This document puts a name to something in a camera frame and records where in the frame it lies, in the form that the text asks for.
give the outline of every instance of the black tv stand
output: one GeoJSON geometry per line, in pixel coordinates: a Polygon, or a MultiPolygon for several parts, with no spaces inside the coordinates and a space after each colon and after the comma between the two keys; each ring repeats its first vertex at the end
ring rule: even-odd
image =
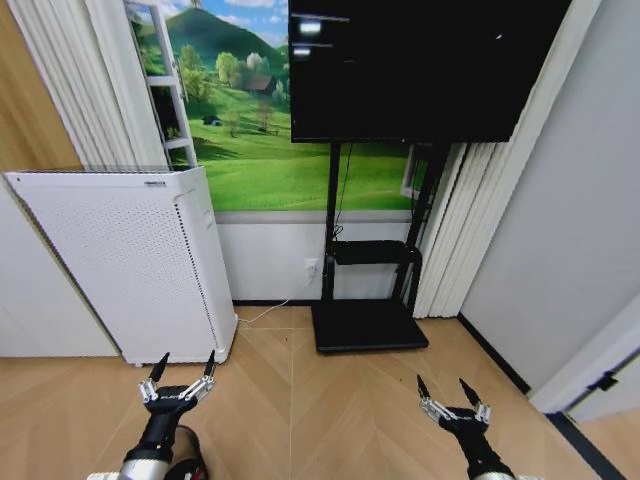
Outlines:
{"type": "Polygon", "coordinates": [[[424,348],[429,341],[413,318],[422,271],[422,255],[416,242],[423,224],[429,217],[433,197],[435,197],[435,186],[442,175],[451,144],[442,143],[433,146],[433,154],[425,169],[406,242],[334,240],[340,146],[339,142],[331,144],[322,299],[312,307],[316,348],[323,353],[424,348]],[[335,300],[333,298],[336,264],[380,263],[398,265],[391,298],[376,300],[335,300]],[[411,284],[405,305],[402,291],[410,265],[412,265],[411,284]]]}

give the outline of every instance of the white curtain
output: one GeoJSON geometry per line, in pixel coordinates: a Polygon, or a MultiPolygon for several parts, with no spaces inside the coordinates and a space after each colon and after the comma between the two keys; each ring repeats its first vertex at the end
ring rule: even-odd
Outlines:
{"type": "Polygon", "coordinates": [[[85,168],[167,170],[124,4],[8,3],[85,168]]]}
{"type": "Polygon", "coordinates": [[[452,317],[460,312],[599,5],[600,0],[581,0],[569,7],[511,140],[466,147],[450,198],[440,204],[436,199],[429,219],[415,317],[452,317]],[[443,205],[445,212],[438,215],[443,205]]]}

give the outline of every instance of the white cable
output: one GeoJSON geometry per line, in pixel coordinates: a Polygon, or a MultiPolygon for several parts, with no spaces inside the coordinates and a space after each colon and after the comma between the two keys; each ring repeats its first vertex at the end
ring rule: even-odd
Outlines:
{"type": "Polygon", "coordinates": [[[244,323],[253,323],[256,320],[258,320],[260,317],[264,317],[267,313],[269,313],[271,310],[275,310],[276,308],[280,308],[284,305],[286,305],[287,303],[289,303],[291,300],[293,300],[294,298],[296,298],[298,295],[300,295],[302,293],[302,291],[307,288],[309,285],[311,285],[311,282],[313,282],[313,279],[315,278],[315,274],[313,277],[311,277],[309,279],[309,281],[307,283],[305,283],[293,296],[291,296],[290,298],[286,299],[284,302],[275,305],[267,310],[265,310],[264,312],[262,312],[260,315],[258,315],[257,317],[252,318],[251,320],[245,320],[244,318],[238,318],[239,322],[244,322],[244,323]]]}

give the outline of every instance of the blue sky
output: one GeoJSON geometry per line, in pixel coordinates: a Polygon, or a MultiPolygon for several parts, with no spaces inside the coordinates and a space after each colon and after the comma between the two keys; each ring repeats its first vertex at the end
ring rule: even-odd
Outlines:
{"type": "MultiPolygon", "coordinates": [[[[190,0],[160,0],[165,17],[190,8],[190,0]]],[[[202,8],[249,30],[269,45],[285,44],[288,0],[202,0],[202,8]]]]}

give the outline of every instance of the black tv screen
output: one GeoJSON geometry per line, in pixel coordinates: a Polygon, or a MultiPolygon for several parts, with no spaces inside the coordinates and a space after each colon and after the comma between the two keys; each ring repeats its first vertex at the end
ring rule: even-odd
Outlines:
{"type": "Polygon", "coordinates": [[[570,3],[290,0],[292,141],[507,141],[570,3]]]}

